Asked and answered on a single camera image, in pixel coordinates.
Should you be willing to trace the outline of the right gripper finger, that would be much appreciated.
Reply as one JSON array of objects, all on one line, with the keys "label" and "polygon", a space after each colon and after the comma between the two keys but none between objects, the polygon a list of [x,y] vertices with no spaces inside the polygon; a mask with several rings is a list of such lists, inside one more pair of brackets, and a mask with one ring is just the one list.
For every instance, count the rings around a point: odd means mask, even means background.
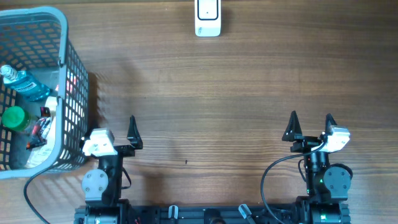
[{"label": "right gripper finger", "polygon": [[321,136],[329,136],[333,134],[333,129],[337,126],[332,114],[328,113],[325,119],[325,130],[321,133]]},{"label": "right gripper finger", "polygon": [[296,111],[292,111],[290,114],[289,123],[282,136],[282,141],[294,142],[303,139],[302,130],[300,127],[299,119]]}]

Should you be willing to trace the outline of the beige plastic pouch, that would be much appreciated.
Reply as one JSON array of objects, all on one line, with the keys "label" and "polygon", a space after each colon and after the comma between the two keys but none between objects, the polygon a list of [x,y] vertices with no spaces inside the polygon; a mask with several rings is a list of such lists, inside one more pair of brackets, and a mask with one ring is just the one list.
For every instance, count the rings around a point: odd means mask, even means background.
[{"label": "beige plastic pouch", "polygon": [[47,98],[44,107],[48,107],[50,109],[51,116],[52,116],[51,128],[46,137],[47,144],[44,146],[34,148],[31,151],[28,150],[28,151],[30,151],[30,156],[24,166],[27,169],[36,167],[36,166],[40,165],[41,163],[43,163],[53,151],[53,147],[55,145],[56,107],[57,107],[57,105],[58,105],[58,103],[57,103],[56,97],[49,96]]}]

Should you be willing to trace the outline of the green lid jar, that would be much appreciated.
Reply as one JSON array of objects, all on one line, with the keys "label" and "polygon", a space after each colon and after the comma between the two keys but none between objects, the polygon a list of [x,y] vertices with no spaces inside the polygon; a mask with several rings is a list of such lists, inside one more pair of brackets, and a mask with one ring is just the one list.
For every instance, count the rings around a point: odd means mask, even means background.
[{"label": "green lid jar", "polygon": [[38,117],[20,106],[6,109],[1,117],[3,126],[21,134],[31,134],[37,120]]}]

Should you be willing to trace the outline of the blue mouthwash bottle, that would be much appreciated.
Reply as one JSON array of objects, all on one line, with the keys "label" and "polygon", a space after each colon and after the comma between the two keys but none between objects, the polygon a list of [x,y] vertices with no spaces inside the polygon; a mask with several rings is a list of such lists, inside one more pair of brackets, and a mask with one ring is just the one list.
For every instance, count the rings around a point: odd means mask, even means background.
[{"label": "blue mouthwash bottle", "polygon": [[49,96],[51,89],[39,82],[33,74],[26,70],[16,70],[10,65],[1,67],[3,84],[28,101],[40,101]]}]

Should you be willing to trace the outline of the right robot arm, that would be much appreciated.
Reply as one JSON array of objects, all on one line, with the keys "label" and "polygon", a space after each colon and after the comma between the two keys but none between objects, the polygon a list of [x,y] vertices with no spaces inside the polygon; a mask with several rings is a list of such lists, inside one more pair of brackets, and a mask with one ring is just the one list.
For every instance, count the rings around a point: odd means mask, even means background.
[{"label": "right robot arm", "polygon": [[344,164],[331,164],[329,155],[342,150],[350,140],[346,127],[337,125],[331,114],[326,115],[325,131],[319,137],[302,133],[295,111],[282,137],[292,142],[291,152],[303,154],[307,195],[299,196],[292,206],[290,223],[350,223],[348,199],[353,171]]}]

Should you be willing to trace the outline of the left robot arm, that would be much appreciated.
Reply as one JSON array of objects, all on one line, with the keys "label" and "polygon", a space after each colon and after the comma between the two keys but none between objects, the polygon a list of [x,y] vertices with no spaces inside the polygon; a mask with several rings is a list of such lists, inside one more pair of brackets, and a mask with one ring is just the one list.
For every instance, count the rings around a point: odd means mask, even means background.
[{"label": "left robot arm", "polygon": [[85,205],[75,210],[75,223],[141,222],[129,200],[121,198],[121,191],[132,185],[123,167],[123,159],[135,156],[135,151],[143,148],[134,116],[129,120],[127,140],[128,144],[115,146],[113,133],[108,128],[92,129],[88,136],[81,139],[84,155],[97,158],[98,167],[89,170],[82,180]]}]

